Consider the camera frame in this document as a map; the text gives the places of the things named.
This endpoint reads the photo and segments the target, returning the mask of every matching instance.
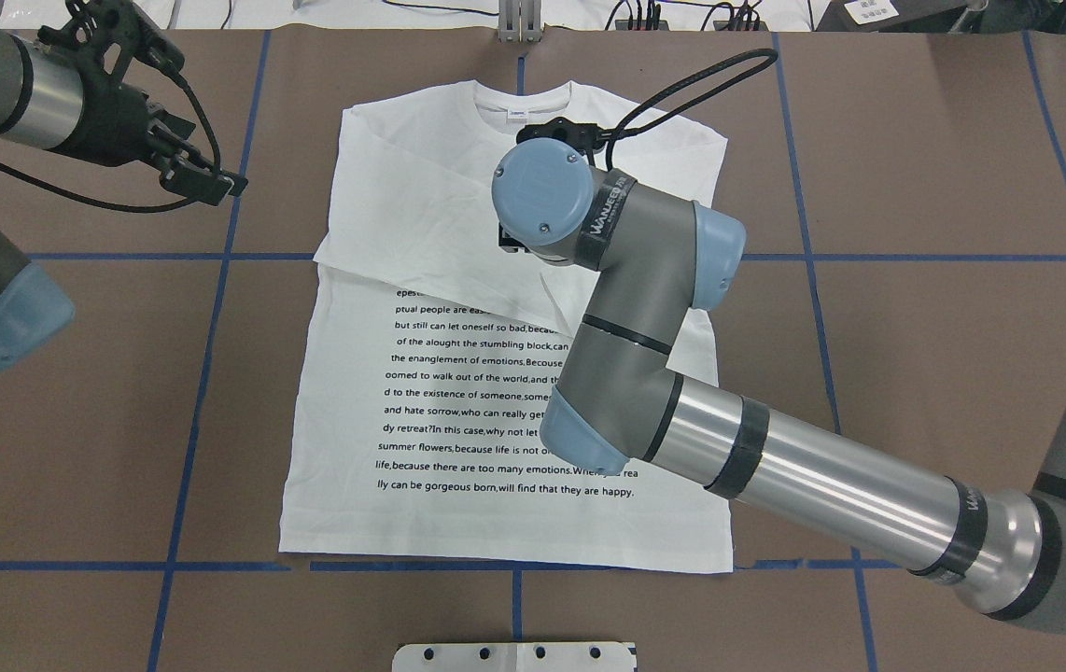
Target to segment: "sticker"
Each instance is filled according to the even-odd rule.
[[[844,3],[844,9],[849,10],[849,16],[857,21],[857,26],[871,25],[875,21],[884,21],[899,16],[899,11],[890,0],[856,0],[856,3]]]

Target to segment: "white bracket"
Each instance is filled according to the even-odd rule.
[[[392,672],[636,672],[635,652],[627,642],[406,645]]]
[[[542,0],[499,0],[500,42],[542,41]]]

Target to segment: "light blue cap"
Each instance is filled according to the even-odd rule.
[[[745,225],[724,212],[694,204],[694,298],[691,307],[713,310],[732,285],[745,254]]]
[[[594,192],[587,162],[566,142],[552,138],[513,147],[491,178],[499,224],[530,247],[570,236],[587,217]]]
[[[619,474],[628,463],[628,455],[615,450],[607,438],[587,425],[556,385],[550,391],[550,405],[545,410],[538,434],[551,453],[587,471],[612,476]]]
[[[76,315],[55,282],[37,265],[27,265],[0,294],[0,370],[47,343]]]

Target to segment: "brown table surface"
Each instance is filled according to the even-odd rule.
[[[696,108],[749,229],[713,314],[724,387],[986,490],[1029,489],[1066,400],[1066,37],[178,33],[252,180],[161,217],[0,175],[0,227],[77,323],[0,374],[0,669],[388,669],[398,645],[623,639],[642,669],[1066,669],[1066,638],[975,615],[839,541],[733,508],[723,577],[276,553],[340,113],[445,82],[574,79],[641,99],[747,48]],[[136,80],[189,114],[166,81]],[[0,141],[88,194],[146,166]]]

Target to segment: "robotic arm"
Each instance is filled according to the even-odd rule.
[[[222,170],[221,150],[204,110],[180,71],[184,55],[131,0],[68,0],[63,29],[43,27],[35,43],[0,31],[0,138],[51,153],[118,166],[142,161],[159,171],[165,191],[183,196],[166,205],[115,205],[71,194],[0,164],[88,205],[157,213],[238,196],[246,178]],[[213,160],[189,144],[193,124],[124,83],[138,60],[175,82],[189,97]],[[74,308],[55,283],[0,233],[0,370],[50,339]]]
[[[1066,412],[1032,494],[982,493],[665,368],[688,307],[711,310],[745,227],[520,142],[491,179],[500,225],[533,254],[600,273],[540,435],[577,467],[630,459],[784,515],[954,588],[986,617],[1066,634]]]

